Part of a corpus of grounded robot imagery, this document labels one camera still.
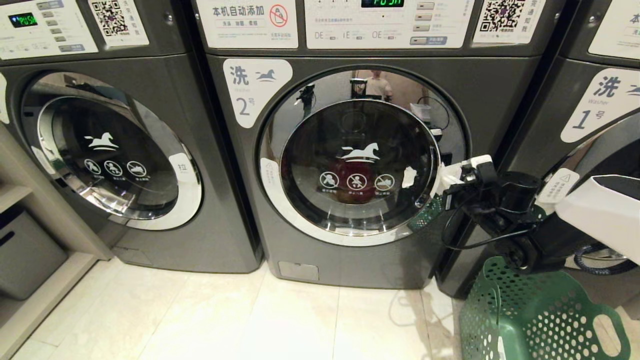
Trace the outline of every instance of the tile floor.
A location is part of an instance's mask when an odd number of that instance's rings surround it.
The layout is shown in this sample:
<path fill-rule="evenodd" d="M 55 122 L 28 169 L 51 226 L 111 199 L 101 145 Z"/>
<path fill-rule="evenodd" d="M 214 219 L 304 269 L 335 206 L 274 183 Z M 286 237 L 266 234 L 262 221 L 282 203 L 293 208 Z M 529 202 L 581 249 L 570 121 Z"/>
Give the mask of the tile floor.
<path fill-rule="evenodd" d="M 266 264 L 249 275 L 192 274 L 113 259 L 86 274 L 13 360 L 459 360 L 461 307 L 435 281 L 367 290 L 283 281 Z M 630 338 L 640 334 L 633 323 Z"/>

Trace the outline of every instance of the qr code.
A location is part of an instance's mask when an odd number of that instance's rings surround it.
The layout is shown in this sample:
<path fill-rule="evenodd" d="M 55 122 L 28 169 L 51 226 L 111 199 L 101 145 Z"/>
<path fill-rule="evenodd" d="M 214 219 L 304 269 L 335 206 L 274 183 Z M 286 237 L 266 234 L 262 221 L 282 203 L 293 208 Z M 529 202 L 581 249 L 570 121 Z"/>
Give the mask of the qr code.
<path fill-rule="evenodd" d="M 480 31 L 514 32 L 525 0 L 487 0 Z"/>
<path fill-rule="evenodd" d="M 96 1 L 92 6 L 105 36 L 129 34 L 129 27 L 118 0 Z"/>

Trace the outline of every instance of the plastic laundry basket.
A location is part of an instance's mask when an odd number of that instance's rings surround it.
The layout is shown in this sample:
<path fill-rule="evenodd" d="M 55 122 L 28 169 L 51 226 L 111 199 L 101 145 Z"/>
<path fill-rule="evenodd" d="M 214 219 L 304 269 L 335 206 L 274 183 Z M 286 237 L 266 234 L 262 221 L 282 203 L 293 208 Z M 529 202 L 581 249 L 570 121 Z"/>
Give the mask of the plastic laundry basket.
<path fill-rule="evenodd" d="M 593 320 L 607 315 L 621 351 L 608 356 Z M 460 313 L 465 360 L 628 360 L 630 344 L 620 316 L 593 304 L 568 274 L 518 275 L 490 258 Z"/>

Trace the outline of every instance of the washing machine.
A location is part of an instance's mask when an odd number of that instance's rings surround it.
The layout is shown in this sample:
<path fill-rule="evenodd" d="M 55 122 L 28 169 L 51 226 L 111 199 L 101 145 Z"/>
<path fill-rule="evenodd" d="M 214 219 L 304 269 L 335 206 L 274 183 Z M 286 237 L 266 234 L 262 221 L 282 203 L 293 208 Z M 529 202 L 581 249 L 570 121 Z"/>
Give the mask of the washing machine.
<path fill-rule="evenodd" d="M 259 267 L 178 1 L 10 1 L 0 33 L 4 125 L 122 261 Z"/>
<path fill-rule="evenodd" d="M 575 2 L 568 30 L 525 104 L 500 171 L 539 177 L 538 204 L 553 204 L 588 177 L 640 177 L 640 2 Z M 470 226 L 460 244 L 488 239 Z M 464 297 L 491 248 L 457 253 L 438 273 L 448 295 Z"/>
<path fill-rule="evenodd" d="M 272 273 L 422 288 L 438 168 L 496 150 L 564 2 L 193 3 Z"/>

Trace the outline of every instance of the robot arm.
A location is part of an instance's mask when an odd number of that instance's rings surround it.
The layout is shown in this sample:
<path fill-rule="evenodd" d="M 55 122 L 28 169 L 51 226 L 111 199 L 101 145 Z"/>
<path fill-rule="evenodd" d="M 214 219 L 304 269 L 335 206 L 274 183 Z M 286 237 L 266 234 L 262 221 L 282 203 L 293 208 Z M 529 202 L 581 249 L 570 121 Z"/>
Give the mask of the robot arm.
<path fill-rule="evenodd" d="M 441 167 L 432 195 L 494 236 L 483 244 L 494 242 L 523 274 L 559 270 L 567 257 L 598 241 L 640 263 L 640 179 L 594 176 L 557 204 L 546 204 L 547 211 L 534 205 L 540 188 L 541 181 L 527 174 L 497 176 L 485 155 Z"/>

